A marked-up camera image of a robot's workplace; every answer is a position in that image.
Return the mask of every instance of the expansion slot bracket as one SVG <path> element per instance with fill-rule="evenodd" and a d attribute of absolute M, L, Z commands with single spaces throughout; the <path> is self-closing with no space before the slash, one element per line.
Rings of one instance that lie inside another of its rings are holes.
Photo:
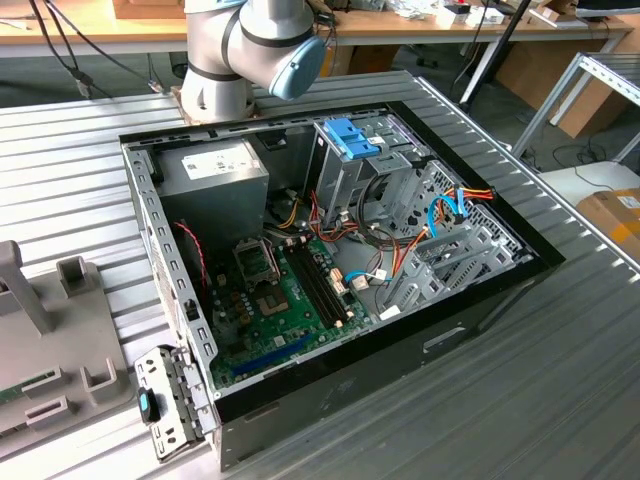
<path fill-rule="evenodd" d="M 185 363 L 186 355 L 157 347 L 135 362 L 138 407 L 160 462 L 203 441 L 218 426 L 200 372 Z"/>

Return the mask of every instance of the gray robot arm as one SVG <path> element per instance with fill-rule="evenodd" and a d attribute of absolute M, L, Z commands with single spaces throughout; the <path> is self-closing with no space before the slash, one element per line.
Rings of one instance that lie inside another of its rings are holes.
<path fill-rule="evenodd" d="M 253 109 L 251 84 L 284 100 L 302 95 L 322 68 L 305 0 L 187 0 L 189 70 L 181 99 L 200 122 L 237 120 Z"/>

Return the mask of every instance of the green circuit board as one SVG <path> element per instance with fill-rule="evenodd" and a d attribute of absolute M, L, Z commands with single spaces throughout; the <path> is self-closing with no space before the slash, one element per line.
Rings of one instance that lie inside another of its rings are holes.
<path fill-rule="evenodd" d="M 322 241 L 311 240 L 308 250 L 328 277 L 333 264 Z M 215 385 L 221 388 L 371 325 L 362 304 L 346 295 L 338 298 L 353 316 L 339 328 L 328 328 L 296 278 L 284 251 L 276 248 L 274 257 L 280 270 L 280 281 L 277 286 L 263 284 L 262 288 L 279 287 L 278 292 L 284 295 L 284 298 L 280 296 L 280 301 L 286 299 L 288 308 L 270 315 L 264 315 L 258 303 L 261 287 L 247 290 L 232 258 L 217 266 L 218 271 L 225 272 L 225 284 L 215 286 L 214 308 L 222 313 L 222 317 L 211 325 L 220 350 L 211 363 L 211 373 Z M 247 366 L 256 361 L 256 368 Z"/>
<path fill-rule="evenodd" d="M 29 385 L 32 385 L 36 382 L 40 382 L 42 380 L 45 380 L 49 377 L 53 376 L 53 372 L 46 372 L 46 373 L 42 373 L 40 375 L 37 375 L 33 378 L 30 378 L 28 380 L 25 380 L 24 382 L 21 382 L 17 385 L 13 385 L 12 387 L 9 388 L 5 388 L 4 390 L 0 390 L 0 405 L 4 405 L 6 403 L 12 402 L 18 398 L 21 398 L 22 396 L 24 396 L 24 393 L 22 393 L 22 389 L 24 387 L 27 387 Z"/>

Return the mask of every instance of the power cable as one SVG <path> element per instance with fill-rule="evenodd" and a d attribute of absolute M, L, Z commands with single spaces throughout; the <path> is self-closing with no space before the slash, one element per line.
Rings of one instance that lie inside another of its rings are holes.
<path fill-rule="evenodd" d="M 57 62 L 60 64 L 60 66 L 62 66 L 62 68 L 64 68 L 67 71 L 67 73 L 69 73 L 69 75 L 71 75 L 73 79 L 76 81 L 76 86 L 78 87 L 78 91 L 80 92 L 80 94 L 85 98 L 91 99 L 92 98 L 91 87 L 93 87 L 99 92 L 101 92 L 103 95 L 105 95 L 106 97 L 111 98 L 111 95 L 109 95 L 103 89 L 98 87 L 89 75 L 87 75 L 86 73 L 81 71 L 79 68 L 77 68 L 77 60 L 75 59 L 75 55 L 73 55 L 71 45 L 69 45 L 68 41 L 66 40 L 66 36 L 64 35 L 64 31 L 62 30 L 62 27 L 59 25 L 59 23 L 56 22 L 56 26 L 58 26 L 59 28 L 58 31 L 61 32 L 61 35 L 65 41 L 65 44 L 69 49 L 69 53 L 72 61 L 74 62 L 74 66 L 71 67 L 65 63 L 65 61 L 62 59 L 58 51 L 53 46 L 53 43 L 51 42 L 51 37 L 49 37 L 49 32 L 47 31 L 47 27 L 44 24 L 42 14 L 38 9 L 38 6 L 36 5 L 35 0 L 28 0 L 28 1 L 29 1 L 29 5 L 31 6 L 31 10 L 33 11 L 33 14 L 35 15 L 35 19 L 38 22 L 38 26 L 40 27 L 40 33 L 42 33 L 42 36 L 47 42 L 47 46 L 49 47 L 49 50 L 51 51 L 51 53 L 53 54 Z"/>
<path fill-rule="evenodd" d="M 484 20 L 487 16 L 487 10 L 489 10 L 488 1 L 484 4 L 484 10 L 482 10 L 482 17 L 480 18 L 480 23 L 478 24 L 478 28 L 476 29 L 475 35 L 473 36 L 471 45 L 467 48 L 467 51 L 464 52 L 464 60 L 462 61 L 462 65 L 460 66 L 460 69 L 456 73 L 454 80 L 451 82 L 451 87 L 449 88 L 449 98 L 451 98 L 453 95 L 453 87 L 455 87 L 456 83 L 458 83 L 458 81 L 462 78 L 462 75 L 464 74 L 464 72 L 467 71 L 467 69 L 471 66 L 471 63 L 473 62 L 473 59 L 469 60 L 469 52 L 474 50 L 474 47 L 476 47 L 478 36 L 480 35 L 480 30 L 482 29 L 482 25 L 484 24 Z"/>
<path fill-rule="evenodd" d="M 142 80 L 143 82 L 145 82 L 149 86 L 149 88 L 151 88 L 151 90 L 153 90 L 154 92 L 156 92 L 156 93 L 164 93 L 164 87 L 160 83 L 158 83 L 156 81 L 147 81 L 147 79 L 144 78 L 144 75 L 141 75 L 140 73 L 136 72 L 135 70 L 127 67 L 122 62 L 119 62 L 118 60 L 113 58 L 111 55 L 109 55 L 107 52 L 105 52 L 100 47 L 98 47 L 95 43 L 93 43 L 85 34 L 83 34 L 78 29 L 78 27 L 76 27 L 73 24 L 73 22 L 71 20 L 69 20 L 69 18 L 56 6 L 55 3 L 53 3 L 51 0 L 44 0 L 44 3 L 47 6 L 47 8 L 49 9 L 49 11 L 52 12 L 52 15 L 59 16 L 67 25 L 69 25 L 69 27 L 71 27 L 71 29 L 73 29 L 73 31 L 76 33 L 76 35 L 78 35 L 82 40 L 84 40 L 85 43 L 87 43 L 87 45 L 89 45 L 91 48 L 93 48 L 100 55 L 105 57 L 107 60 L 109 60 L 114 65 L 117 65 L 121 69 L 125 70 L 126 72 L 129 72 L 131 75 L 133 75 L 133 76 L 139 78 L 140 80 Z"/>

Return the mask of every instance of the black cable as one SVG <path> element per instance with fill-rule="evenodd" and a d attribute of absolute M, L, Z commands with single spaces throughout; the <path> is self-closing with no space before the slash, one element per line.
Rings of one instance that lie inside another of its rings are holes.
<path fill-rule="evenodd" d="M 593 147 L 592 147 L 592 144 L 591 144 L 591 140 L 592 140 L 592 138 L 593 138 L 593 137 L 589 137 L 589 140 L 588 140 L 588 142 L 587 142 L 587 145 L 586 145 L 586 146 L 580 146 L 580 145 L 563 145 L 563 146 L 557 147 L 557 148 L 555 148 L 555 149 L 553 150 L 553 152 L 551 152 L 551 156 L 552 156 L 552 157 L 553 157 L 553 159 L 556 161 L 556 163 L 557 163 L 558 165 L 560 165 L 562 168 L 569 168 L 569 167 L 567 167 L 565 164 L 563 164 L 563 163 L 560 161 L 560 159 L 557 157 L 557 153 L 558 153 L 559 151 L 561 151 L 561 150 L 567 150 L 567 149 L 572 149 L 572 148 L 579 148 L 579 149 L 580 149 L 580 151 L 576 154 L 576 158 L 577 158 L 577 159 L 578 159 L 578 161 L 579 161 L 580 163 L 582 163 L 583 165 L 589 165 L 590 163 L 597 163 L 597 162 L 603 162 L 603 161 L 606 161 L 606 159 L 607 159 L 607 155 L 606 155 L 606 153 L 607 153 L 607 152 L 606 152 L 606 150 L 604 149 L 604 147 L 602 147 L 602 146 L 600 146 L 600 145 L 596 145 L 597 147 L 602 148 L 602 150 L 603 150 L 603 152 L 604 152 L 603 158 L 602 158 L 602 159 L 600 159 L 600 158 L 597 156 L 597 153 L 595 152 L 595 150 L 593 150 Z M 585 157 L 587 157 L 587 158 L 591 158 L 591 159 L 592 159 L 592 161 L 591 161 L 591 162 L 589 162 L 589 163 L 585 163 L 585 162 L 584 162 L 584 158 L 585 158 Z M 609 186 L 609 185 L 605 185 L 605 184 L 601 184 L 601 183 L 594 183 L 594 182 L 592 182 L 592 181 L 587 180 L 586 178 L 584 178 L 582 175 L 580 175 L 580 172 L 578 172 L 578 167 L 577 167 L 576 165 L 572 165 L 572 168 L 573 168 L 574 173 L 576 174 L 576 177 L 578 177 L 578 178 L 579 178 L 579 179 L 581 179 L 582 181 L 584 181 L 584 182 L 588 183 L 589 185 L 592 185 L 592 186 L 597 187 L 597 188 L 606 188 L 606 189 L 611 190 L 612 192 L 614 191 L 614 189 L 613 189 L 611 186 Z"/>
<path fill-rule="evenodd" d="M 144 75 L 139 74 L 138 72 L 136 72 L 135 70 L 127 67 L 126 65 L 124 65 L 123 63 L 119 62 L 118 60 L 116 60 L 115 58 L 113 58 L 111 55 L 109 55 L 107 52 L 105 52 L 104 50 L 102 50 L 100 47 L 98 47 L 95 43 L 93 43 L 91 40 L 89 40 L 89 38 L 87 38 L 87 36 L 85 34 L 83 34 L 78 27 L 76 27 L 73 22 L 71 22 L 71 20 L 69 20 L 69 18 L 67 18 L 67 16 L 62 13 L 62 11 L 51 1 L 51 0 L 44 0 L 45 4 L 47 5 L 47 8 L 49 8 L 50 10 L 53 10 L 55 12 L 56 15 L 58 15 L 67 25 L 69 25 L 73 31 L 76 33 L 76 35 L 78 35 L 82 40 L 84 40 L 91 48 L 93 48 L 96 52 L 98 52 L 100 55 L 102 55 L 103 57 L 105 57 L 107 60 L 109 60 L 110 62 L 112 62 L 113 64 L 117 65 L 118 67 L 120 67 L 121 69 L 129 72 L 131 75 L 136 76 L 137 78 L 143 80 L 147 85 L 149 85 L 149 87 L 151 87 L 153 89 L 153 87 L 147 82 L 147 79 L 144 78 Z"/>
<path fill-rule="evenodd" d="M 380 175 L 372 177 L 367 183 L 366 187 L 360 193 L 358 200 L 356 202 L 356 224 L 358 225 L 358 233 L 362 235 L 364 241 L 369 245 L 378 248 L 380 250 L 388 250 L 390 248 L 394 248 L 396 245 L 398 246 L 406 246 L 414 240 L 414 237 L 404 237 L 396 239 L 391 232 L 385 231 L 384 227 L 377 227 L 374 231 L 382 232 L 384 235 L 389 237 L 388 239 L 380 238 L 373 234 L 373 231 L 368 228 L 365 218 L 364 218 L 364 204 L 366 199 L 369 196 L 369 193 L 374 189 L 374 187 L 379 186 L 384 182 L 389 175 Z"/>
<path fill-rule="evenodd" d="M 47 32 L 47 27 L 44 24 L 44 20 L 42 19 L 42 15 L 40 14 L 40 10 L 38 10 L 38 6 L 34 0 L 29 0 L 29 5 L 31 5 L 31 10 L 33 10 L 33 14 L 36 16 L 36 21 L 38 22 L 38 26 L 40 27 L 40 33 L 44 37 L 47 45 L 49 46 L 49 50 L 54 57 L 58 60 L 58 63 L 64 67 L 65 70 L 69 71 L 71 67 L 67 65 L 62 57 L 58 54 L 58 51 L 53 47 L 53 43 L 51 43 L 51 38 L 49 37 L 49 32 Z"/>
<path fill-rule="evenodd" d="M 330 77 L 333 74 L 333 69 L 336 66 L 336 58 L 338 57 L 338 31 L 335 25 L 332 27 L 331 30 L 333 31 L 333 40 L 336 46 L 334 47 L 334 50 L 333 50 L 333 60 L 331 60 L 331 69 L 329 70 L 329 75 L 327 75 L 328 77 Z"/>
<path fill-rule="evenodd" d="M 153 80 L 153 73 L 151 72 L 151 54 L 147 53 L 147 67 L 148 67 L 148 77 L 149 81 Z"/>
<path fill-rule="evenodd" d="M 49 32 L 47 31 L 47 27 L 44 24 L 44 20 L 42 18 L 42 15 L 40 14 L 40 10 L 36 5 L 35 0 L 29 0 L 29 5 L 31 6 L 31 10 L 33 10 L 33 14 L 35 15 L 36 21 L 38 22 L 38 26 L 40 27 L 40 33 L 42 33 L 42 36 L 47 42 L 47 45 L 49 46 L 49 50 L 51 50 L 51 53 L 56 58 L 58 63 L 62 66 L 62 68 L 64 68 L 67 71 L 67 73 L 71 75 L 73 79 L 76 81 L 76 86 L 78 87 L 80 94 L 85 98 L 91 98 L 92 96 L 91 87 L 94 87 L 99 92 L 111 98 L 111 96 L 107 92 L 97 87 L 93 83 L 93 79 L 89 75 L 82 72 L 80 69 L 71 67 L 65 63 L 65 61 L 62 59 L 58 51 L 53 46 L 53 43 L 51 42 L 51 37 L 49 37 Z"/>
<path fill-rule="evenodd" d="M 57 15 L 51 10 L 51 8 L 49 7 L 48 3 L 45 2 L 45 6 L 47 7 L 47 9 L 49 10 L 49 13 L 51 14 L 51 18 L 53 19 L 53 23 L 55 23 L 56 29 L 58 30 L 58 33 L 62 37 L 62 41 L 67 46 L 67 52 L 69 52 L 69 57 L 71 58 L 71 61 L 73 62 L 73 66 L 76 69 L 79 69 L 80 67 L 78 67 L 78 61 L 76 60 L 76 56 L 73 53 L 73 49 L 71 48 L 71 45 L 69 44 L 69 40 L 67 39 L 67 36 L 64 33 L 64 29 L 62 28 L 62 25 L 60 25 L 60 22 L 58 21 Z"/>
<path fill-rule="evenodd" d="M 455 87 L 456 83 L 459 81 L 458 77 L 460 74 L 468 68 L 467 62 L 473 61 L 473 59 L 469 60 L 469 53 L 474 50 L 476 46 L 476 42 L 478 40 L 478 36 L 480 35 L 480 30 L 482 29 L 482 25 L 484 24 L 484 19 L 487 16 L 487 10 L 489 10 L 489 2 L 487 1 L 484 4 L 484 10 L 482 11 L 482 18 L 480 19 L 480 23 L 478 24 L 478 28 L 476 29 L 476 33 L 473 36 L 473 40 L 471 41 L 471 45 L 467 48 L 467 51 L 464 52 L 464 59 L 462 60 L 462 65 L 460 69 L 456 72 L 456 75 L 453 77 L 451 82 L 451 87 L 449 88 L 449 98 L 453 95 L 453 87 Z"/>

